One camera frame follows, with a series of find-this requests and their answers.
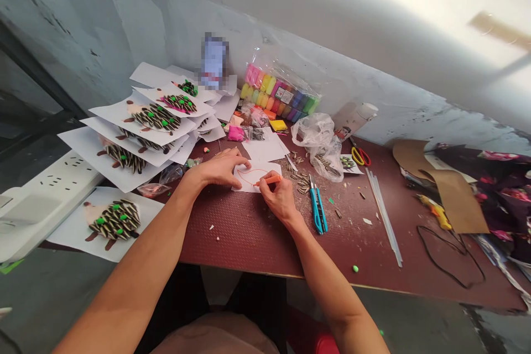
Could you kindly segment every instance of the red scissors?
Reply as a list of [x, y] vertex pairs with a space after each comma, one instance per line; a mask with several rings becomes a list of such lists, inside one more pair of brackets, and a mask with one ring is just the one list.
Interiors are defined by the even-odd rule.
[[371, 159], [369, 158], [369, 155], [367, 153], [358, 147], [358, 145], [354, 142], [352, 142], [352, 159], [354, 159], [354, 162], [356, 162], [360, 166], [370, 166], [371, 165]]

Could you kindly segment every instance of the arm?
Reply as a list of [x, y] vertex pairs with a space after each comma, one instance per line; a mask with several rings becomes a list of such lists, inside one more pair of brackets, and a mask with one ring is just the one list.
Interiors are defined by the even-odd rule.
[[60, 353], [132, 353], [142, 338], [166, 282], [173, 272], [190, 212], [208, 184], [241, 188], [232, 175], [249, 161], [226, 149], [190, 169], [168, 203], [140, 234], [85, 313], [55, 349]]
[[308, 286], [329, 322], [340, 352], [388, 354], [386, 343], [358, 295], [295, 208], [291, 181], [282, 179], [273, 191], [264, 181], [276, 174], [271, 171], [260, 180], [260, 191], [295, 241]]

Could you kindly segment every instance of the scissors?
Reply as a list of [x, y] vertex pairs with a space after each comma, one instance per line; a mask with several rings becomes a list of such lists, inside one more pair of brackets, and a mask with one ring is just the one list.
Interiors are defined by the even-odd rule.
[[321, 194], [319, 193], [319, 188], [315, 185], [314, 181], [310, 178], [310, 193], [311, 193], [311, 204], [314, 208], [314, 224], [317, 228], [319, 235], [328, 232], [328, 224], [326, 223], [325, 211], [321, 202]]
[[371, 165], [371, 159], [369, 158], [369, 155], [367, 153], [358, 147], [358, 145], [351, 140], [352, 143], [352, 159], [354, 159], [354, 162], [356, 162], [360, 166], [370, 166]]

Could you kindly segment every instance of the hand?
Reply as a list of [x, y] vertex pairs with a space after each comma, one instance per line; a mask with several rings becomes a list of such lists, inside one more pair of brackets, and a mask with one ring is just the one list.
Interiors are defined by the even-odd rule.
[[269, 189], [266, 183], [266, 178], [278, 175], [274, 170], [271, 170], [264, 177], [260, 178], [260, 192], [264, 196], [265, 202], [275, 214], [275, 216], [288, 228], [295, 226], [306, 227], [300, 212], [295, 208], [295, 200], [293, 198], [293, 184], [290, 180], [283, 178], [276, 184], [273, 191]]
[[244, 158], [237, 148], [224, 149], [207, 162], [191, 168], [185, 176], [190, 175], [201, 187], [208, 184], [231, 185], [235, 189], [241, 189], [240, 183], [232, 175], [232, 169], [236, 165], [244, 164], [247, 169], [251, 168], [249, 160]]

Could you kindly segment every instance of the table surface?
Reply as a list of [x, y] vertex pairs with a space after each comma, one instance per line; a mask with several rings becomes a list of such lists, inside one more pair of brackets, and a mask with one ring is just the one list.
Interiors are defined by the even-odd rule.
[[[304, 154], [304, 148], [291, 141], [291, 135], [281, 136], [290, 150]], [[199, 143], [191, 158], [202, 157], [205, 161], [222, 149], [237, 146], [244, 156], [247, 152], [239, 143], [220, 140]], [[302, 195], [295, 188], [295, 205], [303, 214], [306, 224], [314, 232], [317, 241], [329, 254], [339, 270], [354, 286], [384, 289], [401, 293], [430, 296], [466, 304], [505, 310], [526, 310], [519, 292], [514, 289], [502, 272], [496, 268], [477, 243], [465, 236], [468, 250], [480, 264], [486, 282], [471, 289], [459, 286], [453, 279], [438, 270], [430, 261], [417, 233], [417, 225], [432, 228], [439, 235], [454, 242], [427, 207], [414, 196], [415, 191], [406, 188], [399, 166], [390, 149], [356, 139], [372, 159], [370, 170], [378, 177], [384, 203], [403, 257], [399, 268], [391, 249], [384, 224], [376, 217], [379, 211], [366, 175], [345, 174], [344, 183], [332, 183], [319, 176], [307, 158], [297, 165], [299, 171], [311, 173], [321, 191], [327, 218], [328, 233], [317, 235], [313, 225], [309, 193]], [[210, 153], [204, 154], [207, 146]], [[351, 145], [343, 144], [343, 153], [350, 152]], [[285, 177], [287, 161], [278, 160]], [[332, 198], [335, 204], [328, 201]], [[161, 195], [158, 200], [165, 202]], [[369, 225], [363, 221], [372, 221]], [[426, 242], [434, 259], [465, 284], [480, 281], [481, 274], [473, 260], [461, 256], [450, 246], [434, 237], [426, 236]], [[60, 248], [43, 242], [43, 247]], [[303, 269], [288, 231], [270, 212], [260, 194], [233, 192], [230, 188], [210, 185], [203, 190], [194, 205], [184, 240], [180, 261], [221, 268], [303, 278]], [[354, 273], [352, 266], [359, 272]], [[512, 264], [508, 268], [527, 291], [531, 283]]]

